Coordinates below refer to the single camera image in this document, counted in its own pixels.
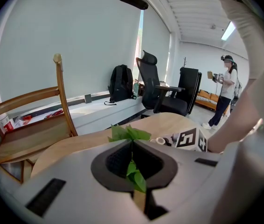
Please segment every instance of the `ceiling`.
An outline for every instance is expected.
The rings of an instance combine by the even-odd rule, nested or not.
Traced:
[[[244,43],[235,30],[227,41],[221,37],[229,24],[219,0],[166,0],[180,28],[181,40],[226,49],[247,59]]]

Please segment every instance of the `orange cushion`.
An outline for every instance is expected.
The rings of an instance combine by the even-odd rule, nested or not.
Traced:
[[[203,90],[201,90],[198,95],[201,96],[201,97],[210,99],[210,94],[208,94],[207,92],[205,92]]]
[[[219,96],[215,95],[215,94],[211,94],[210,100],[213,100],[215,102],[218,102]]]

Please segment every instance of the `green leaf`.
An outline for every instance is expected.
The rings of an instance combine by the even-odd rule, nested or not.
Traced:
[[[126,177],[126,178],[128,178],[128,180],[130,180],[133,183],[133,185],[135,184],[134,175],[135,175],[135,173],[131,173],[130,175],[128,175]]]
[[[146,191],[141,190],[141,188],[137,184],[134,184],[134,189],[139,191],[139,192],[146,193]]]
[[[131,173],[134,173],[135,171],[136,171],[135,163],[130,162],[127,170],[127,176],[129,176]]]
[[[143,130],[139,130],[139,129],[134,129],[137,133],[137,139],[138,140],[150,140],[151,139],[151,134],[143,131]]]
[[[126,130],[128,131],[128,133],[129,133],[129,135],[130,135],[130,137],[131,137],[132,140],[137,140],[138,139],[137,132],[136,132],[135,129],[133,129],[131,127],[131,125],[126,126]]]
[[[107,137],[108,138],[108,142],[114,142],[114,140],[111,137]]]
[[[129,181],[129,182],[134,183],[132,180],[130,180],[130,178],[128,176],[126,176],[126,180]]]
[[[130,139],[129,133],[121,126],[111,126],[113,141]]]
[[[135,173],[134,180],[137,186],[141,189],[142,192],[146,192],[146,181],[141,173]]]

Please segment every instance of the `wooden tabletop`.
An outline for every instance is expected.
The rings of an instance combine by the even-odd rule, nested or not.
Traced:
[[[178,133],[185,128],[199,127],[199,125],[192,120],[174,113],[155,114],[151,117],[122,125],[122,127],[126,127],[127,125],[151,133],[152,139],[162,137],[162,135]],[[209,138],[209,132],[202,127],[200,127],[200,129],[204,135]],[[38,158],[31,173],[31,177],[66,155],[108,143],[108,136],[111,137],[111,129],[67,138],[53,144]]]

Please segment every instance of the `office chair headrest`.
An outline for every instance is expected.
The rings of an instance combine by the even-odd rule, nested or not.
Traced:
[[[144,55],[141,58],[145,63],[148,63],[149,65],[155,65],[157,64],[157,57],[154,55],[147,53],[145,50],[143,50]]]

